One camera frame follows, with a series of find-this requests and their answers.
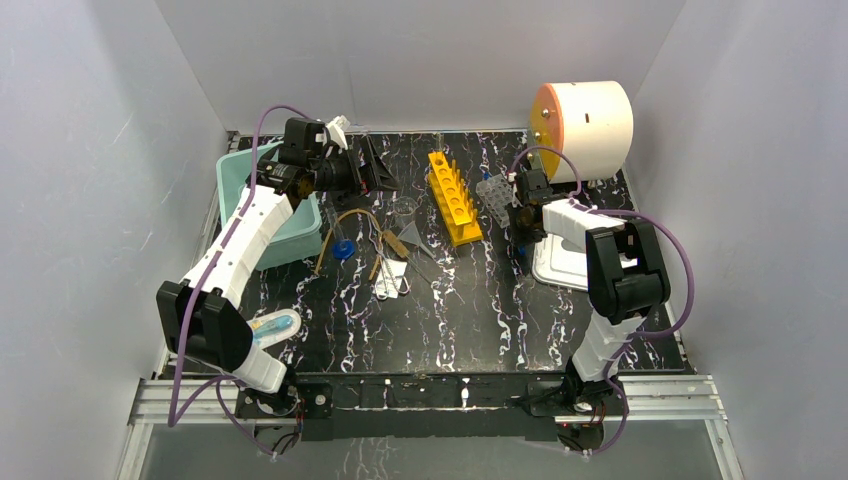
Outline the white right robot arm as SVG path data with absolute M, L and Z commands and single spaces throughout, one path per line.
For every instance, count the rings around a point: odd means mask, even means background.
M 565 405 L 590 413 L 612 390 L 618 361 L 645 319 L 671 293 L 655 229 L 625 221 L 557 194 L 541 170 L 511 178 L 517 204 L 510 212 L 521 243 L 556 235 L 582 249 L 592 316 L 566 364 L 560 387 Z

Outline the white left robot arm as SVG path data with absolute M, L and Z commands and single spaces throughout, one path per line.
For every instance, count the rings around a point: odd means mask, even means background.
M 337 121 L 288 119 L 282 140 L 254 148 L 237 206 L 212 245 L 181 280 L 159 287 L 167 348 L 180 362 L 203 363 L 260 392 L 271 414 L 293 412 L 299 391 L 287 382 L 287 367 L 255 344 L 239 312 L 246 284 L 274 235 L 313 193 L 359 197 L 397 187 L 369 136 L 352 147 Z

